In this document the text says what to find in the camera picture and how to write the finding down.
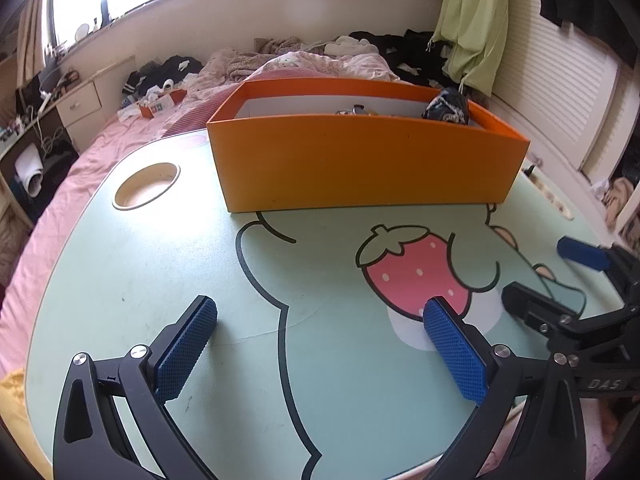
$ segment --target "hanging green cloth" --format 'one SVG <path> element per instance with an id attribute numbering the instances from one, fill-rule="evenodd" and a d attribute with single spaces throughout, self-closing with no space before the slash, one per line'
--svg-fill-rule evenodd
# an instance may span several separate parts
<path id="1" fill-rule="evenodd" d="M 443 0 L 431 42 L 453 44 L 442 68 L 453 81 L 491 96 L 507 40 L 509 0 Z"/>

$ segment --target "textured blue rubber pad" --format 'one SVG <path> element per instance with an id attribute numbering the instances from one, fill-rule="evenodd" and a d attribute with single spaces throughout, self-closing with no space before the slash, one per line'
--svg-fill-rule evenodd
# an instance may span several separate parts
<path id="1" fill-rule="evenodd" d="M 207 298 L 158 363 L 155 391 L 158 400 L 167 402 L 180 395 L 204 345 L 216 327 L 217 320 L 216 304 Z"/>
<path id="2" fill-rule="evenodd" d="M 579 242 L 567 236 L 563 236 L 558 240 L 556 249 L 562 258 L 583 264 L 594 270 L 607 270 L 611 265 L 607 253 L 601 248 Z"/>
<path id="3" fill-rule="evenodd" d="M 436 300 L 427 302 L 422 319 L 424 329 L 447 365 L 462 396 L 480 405 L 486 395 L 486 380 L 484 364 L 478 354 Z"/>

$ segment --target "light green table top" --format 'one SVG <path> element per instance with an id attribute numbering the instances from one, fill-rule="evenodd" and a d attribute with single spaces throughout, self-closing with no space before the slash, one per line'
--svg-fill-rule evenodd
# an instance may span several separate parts
<path id="1" fill-rule="evenodd" d="M 165 161 L 181 168 L 167 192 L 113 207 L 127 177 Z M 497 208 L 229 214 L 206 132 L 148 144 L 98 189 L 53 271 L 27 368 L 36 437 L 51 457 L 73 355 L 149 344 L 205 294 L 218 326 L 166 406 L 220 480 L 370 480 L 414 468 L 443 452 L 473 409 L 424 333 L 428 298 L 448 298 L 492 344 L 541 358 L 545 339 L 503 311 L 504 285 L 575 309 L 586 301 L 585 316 L 621 306 L 604 275 L 556 254 L 563 235 L 596 243 L 564 200 L 573 221 L 520 175 Z M 126 402 L 117 406 L 141 463 L 159 472 Z"/>

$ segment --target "cardboard box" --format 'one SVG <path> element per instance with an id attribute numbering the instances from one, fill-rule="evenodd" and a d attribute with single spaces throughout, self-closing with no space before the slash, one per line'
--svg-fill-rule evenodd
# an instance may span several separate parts
<path id="1" fill-rule="evenodd" d="M 138 106 L 140 107 L 140 113 L 147 119 L 153 119 L 154 115 L 179 105 L 186 95 L 186 90 L 171 90 L 166 94 L 161 94 L 158 100 L 151 101 L 145 106 L 143 106 L 142 104 L 138 104 Z"/>
<path id="2" fill-rule="evenodd" d="M 207 123 L 228 210 L 503 202 L 529 141 L 473 102 L 478 126 L 419 118 L 438 94 L 341 78 L 243 83 Z M 379 115 L 336 114 L 354 104 Z"/>

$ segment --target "drawer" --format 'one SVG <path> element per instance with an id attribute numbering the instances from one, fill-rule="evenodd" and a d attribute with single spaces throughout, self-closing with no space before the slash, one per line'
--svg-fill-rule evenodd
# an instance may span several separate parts
<path id="1" fill-rule="evenodd" d="M 71 95 L 63 97 L 56 106 L 60 120 L 65 126 L 70 126 L 77 120 L 87 117 L 92 112 L 100 109 L 100 99 L 91 82 Z"/>
<path id="2" fill-rule="evenodd" d="M 66 127 L 66 132 L 78 153 L 84 152 L 94 142 L 95 136 L 106 122 L 107 118 L 99 109 Z"/>

